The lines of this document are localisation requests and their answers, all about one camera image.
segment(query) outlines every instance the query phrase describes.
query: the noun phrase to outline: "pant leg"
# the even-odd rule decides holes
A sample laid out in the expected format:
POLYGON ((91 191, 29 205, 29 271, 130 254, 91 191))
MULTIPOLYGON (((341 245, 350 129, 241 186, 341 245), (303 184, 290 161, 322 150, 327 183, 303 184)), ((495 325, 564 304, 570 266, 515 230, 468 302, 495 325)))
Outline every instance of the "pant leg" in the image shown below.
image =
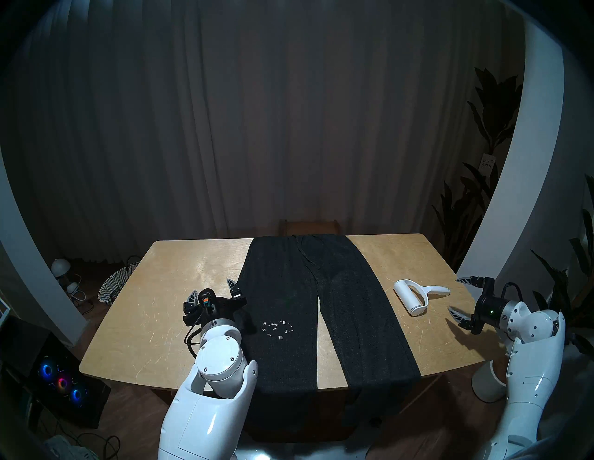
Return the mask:
POLYGON ((295 238, 255 238, 238 285, 256 329, 242 337, 242 348, 259 368, 248 421, 266 429, 299 426, 317 390, 317 291, 295 238), (279 324, 275 331, 271 323, 279 324))
POLYGON ((314 274, 320 311, 346 381, 361 393, 353 410, 361 417, 381 415, 376 412, 398 394, 406 395, 421 378, 394 310, 373 270, 347 237, 297 238, 314 274))

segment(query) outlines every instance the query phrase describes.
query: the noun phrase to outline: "basket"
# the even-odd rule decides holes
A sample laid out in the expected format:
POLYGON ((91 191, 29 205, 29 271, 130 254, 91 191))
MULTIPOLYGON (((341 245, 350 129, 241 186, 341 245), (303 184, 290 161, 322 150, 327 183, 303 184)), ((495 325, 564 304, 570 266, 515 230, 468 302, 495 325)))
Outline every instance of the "basket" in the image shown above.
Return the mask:
POLYGON ((140 261, 138 261, 131 264, 130 259, 133 257, 140 259, 138 256, 128 257, 126 266, 124 268, 120 268, 117 272, 111 275, 107 281, 105 281, 105 283, 103 283, 101 289, 99 290, 99 294, 97 295, 99 302, 106 303, 107 305, 111 305, 113 303, 119 292, 126 284, 126 281, 128 281, 129 277, 134 272, 134 269, 136 269, 140 263, 140 261))

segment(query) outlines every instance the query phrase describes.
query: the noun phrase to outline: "white lint roller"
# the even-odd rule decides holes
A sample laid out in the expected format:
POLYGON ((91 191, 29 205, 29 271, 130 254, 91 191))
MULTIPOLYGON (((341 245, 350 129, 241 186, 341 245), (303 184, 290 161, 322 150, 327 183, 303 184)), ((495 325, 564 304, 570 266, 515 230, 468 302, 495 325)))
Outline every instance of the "white lint roller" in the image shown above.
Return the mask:
POLYGON ((396 294, 398 294, 398 297, 411 316, 419 316, 427 311, 427 306, 429 305, 429 297, 427 297, 427 294, 440 294, 442 296, 450 295, 450 290, 447 287, 421 286, 412 280, 396 281, 394 283, 394 291, 396 291, 396 294), (423 303, 421 303, 421 300, 413 291, 417 292, 417 294, 422 297, 424 301, 423 303))

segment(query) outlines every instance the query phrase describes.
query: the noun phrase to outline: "hanging tag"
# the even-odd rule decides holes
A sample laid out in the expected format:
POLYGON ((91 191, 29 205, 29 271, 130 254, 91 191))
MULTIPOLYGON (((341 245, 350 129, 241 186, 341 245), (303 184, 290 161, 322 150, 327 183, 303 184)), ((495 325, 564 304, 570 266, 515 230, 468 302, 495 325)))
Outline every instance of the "hanging tag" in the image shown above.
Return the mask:
POLYGON ((493 170, 494 164, 495 157, 493 155, 485 153, 481 160, 481 164, 479 165, 479 173, 481 173, 481 176, 489 177, 491 175, 491 171, 493 170))

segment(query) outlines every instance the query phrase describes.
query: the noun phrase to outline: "curtain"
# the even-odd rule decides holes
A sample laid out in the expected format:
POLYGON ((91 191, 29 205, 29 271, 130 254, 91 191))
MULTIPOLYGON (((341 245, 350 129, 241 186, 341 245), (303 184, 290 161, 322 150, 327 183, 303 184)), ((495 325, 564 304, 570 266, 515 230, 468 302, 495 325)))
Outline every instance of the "curtain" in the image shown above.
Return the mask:
POLYGON ((62 0, 0 82, 15 197, 36 234, 91 261, 281 219, 435 235, 444 179, 483 152, 473 67, 523 66, 512 15, 475 0, 62 0))

